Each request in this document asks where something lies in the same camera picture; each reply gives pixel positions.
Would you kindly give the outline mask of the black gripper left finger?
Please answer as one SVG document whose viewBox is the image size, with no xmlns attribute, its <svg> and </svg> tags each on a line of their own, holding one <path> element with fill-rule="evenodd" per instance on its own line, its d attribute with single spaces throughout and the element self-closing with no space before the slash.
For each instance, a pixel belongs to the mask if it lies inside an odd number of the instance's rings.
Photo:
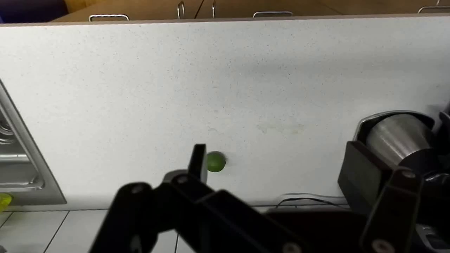
<svg viewBox="0 0 450 253">
<path fill-rule="evenodd" d="M 157 186 L 123 185 L 89 253 L 153 253 L 160 234 L 174 230 L 196 253 L 310 253 L 299 234 L 226 189 L 202 181 L 207 145 L 191 162 L 165 174 Z"/>
</svg>

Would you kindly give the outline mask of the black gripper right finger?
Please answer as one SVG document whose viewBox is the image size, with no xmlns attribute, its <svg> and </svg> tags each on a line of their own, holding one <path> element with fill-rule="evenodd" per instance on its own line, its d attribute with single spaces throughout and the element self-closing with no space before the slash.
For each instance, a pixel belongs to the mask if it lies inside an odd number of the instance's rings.
<svg viewBox="0 0 450 253">
<path fill-rule="evenodd" d="M 411 168 L 371 175 L 363 188 L 369 219 L 361 235 L 365 253 L 410 253 L 417 224 L 424 179 Z"/>
</svg>

